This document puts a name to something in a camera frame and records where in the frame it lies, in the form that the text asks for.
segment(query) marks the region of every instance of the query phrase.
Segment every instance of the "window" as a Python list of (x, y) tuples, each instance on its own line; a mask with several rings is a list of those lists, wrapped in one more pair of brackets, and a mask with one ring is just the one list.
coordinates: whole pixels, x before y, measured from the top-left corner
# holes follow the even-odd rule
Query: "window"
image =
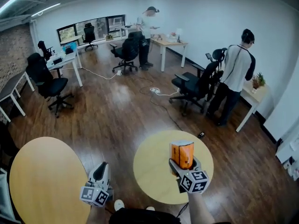
[[(102, 17), (88, 21), (78, 22), (57, 30), (60, 42), (77, 35), (85, 37), (85, 25), (91, 23), (94, 26), (94, 35), (97, 41), (104, 40), (106, 35), (120, 37), (120, 26), (125, 26), (125, 15)], [(122, 30), (122, 36), (125, 36), (125, 31)], [(83, 45), (83, 38), (80, 38), (78, 45)]]

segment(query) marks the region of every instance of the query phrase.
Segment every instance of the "orange object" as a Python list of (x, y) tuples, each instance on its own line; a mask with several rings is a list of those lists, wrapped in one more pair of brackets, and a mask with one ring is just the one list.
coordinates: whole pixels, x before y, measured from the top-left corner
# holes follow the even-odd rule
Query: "orange object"
[(170, 143), (171, 159), (181, 169), (190, 169), (193, 165), (194, 142), (179, 140)]

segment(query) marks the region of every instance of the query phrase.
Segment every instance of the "white cable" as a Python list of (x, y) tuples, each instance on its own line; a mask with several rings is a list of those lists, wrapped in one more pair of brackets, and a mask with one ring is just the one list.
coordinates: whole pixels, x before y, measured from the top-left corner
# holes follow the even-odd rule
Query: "white cable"
[(158, 96), (172, 96), (172, 95), (174, 95), (174, 94), (179, 93), (179, 88), (178, 88), (178, 91), (177, 91), (177, 92), (174, 92), (174, 93), (172, 93), (171, 95), (160, 95), (160, 89), (159, 89), (159, 88), (155, 88), (155, 87), (151, 88), (150, 90), (153, 91), (153, 92), (154, 92), (156, 95), (158, 95)]
[(114, 76), (112, 76), (111, 78), (106, 78), (106, 77), (103, 77), (103, 76), (100, 76), (100, 75), (98, 75), (98, 74), (96, 74), (96, 73), (94, 73), (94, 72), (92, 72), (91, 70), (88, 70), (88, 69), (86, 69), (86, 68), (84, 68), (84, 67), (82, 67), (82, 69), (85, 69), (86, 71), (89, 71), (90, 73), (93, 73), (94, 75), (96, 75), (96, 76), (99, 76), (99, 77), (102, 77), (102, 78), (104, 78), (104, 79), (106, 79), (106, 80), (111, 80), (112, 78), (114, 78), (115, 76), (121, 76), (122, 75), (122, 73), (121, 72), (117, 72)]

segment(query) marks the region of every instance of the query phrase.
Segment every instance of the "small plant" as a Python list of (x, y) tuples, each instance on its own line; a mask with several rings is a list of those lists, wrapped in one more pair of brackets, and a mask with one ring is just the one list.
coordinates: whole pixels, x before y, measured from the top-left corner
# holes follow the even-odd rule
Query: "small plant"
[(261, 72), (258, 73), (257, 76), (253, 76), (253, 78), (252, 78), (252, 87), (254, 89), (257, 90), (259, 87), (265, 86), (265, 84), (266, 84), (266, 81), (265, 81), (265, 79), (264, 79)]

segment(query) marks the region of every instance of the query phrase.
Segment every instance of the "chair base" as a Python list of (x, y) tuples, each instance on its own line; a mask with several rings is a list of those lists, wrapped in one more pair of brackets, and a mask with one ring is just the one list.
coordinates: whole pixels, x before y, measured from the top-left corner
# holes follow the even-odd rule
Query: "chair base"
[(200, 112), (204, 113), (204, 107), (198, 103), (198, 100), (195, 100), (193, 97), (190, 97), (187, 94), (182, 95), (182, 96), (172, 97), (169, 99), (169, 103), (172, 104), (174, 99), (185, 100), (185, 105), (184, 105), (184, 109), (182, 112), (182, 116), (184, 116), (184, 117), (187, 115), (186, 111), (187, 111), (187, 107), (188, 107), (188, 102), (191, 102), (191, 104), (197, 105), (199, 108), (201, 108)]
[(52, 107), (53, 107), (54, 105), (56, 105), (56, 111), (55, 111), (55, 117), (56, 117), (56, 118), (59, 118), (59, 115), (58, 115), (57, 113), (58, 113), (58, 109), (59, 109), (60, 106), (62, 106), (62, 105), (68, 105), (70, 109), (74, 109), (74, 107), (73, 107), (71, 104), (69, 104), (69, 103), (67, 103), (67, 102), (64, 101), (64, 100), (65, 100), (66, 98), (68, 98), (68, 97), (72, 97), (72, 98), (73, 98), (74, 95), (73, 95), (72, 93), (71, 93), (71, 94), (68, 94), (68, 95), (66, 95), (66, 96), (63, 96), (63, 97), (60, 97), (60, 95), (57, 95), (57, 96), (56, 96), (57, 100), (54, 101), (52, 104), (50, 104), (50, 105), (48, 106), (49, 110), (52, 110)]
[(94, 45), (94, 44), (89, 44), (88, 46), (86, 46), (84, 49), (85, 49), (85, 51), (87, 50), (87, 48), (89, 48), (89, 47), (91, 47), (92, 48), (92, 50), (93, 50), (93, 47), (99, 47), (98, 45)]
[(134, 62), (126, 62), (125, 60), (122, 60), (119, 62), (118, 66), (113, 67), (112, 72), (115, 72), (116, 68), (123, 67), (123, 73), (126, 73), (126, 67), (129, 67), (129, 70), (132, 72), (133, 68), (138, 71), (138, 67), (134, 66)]

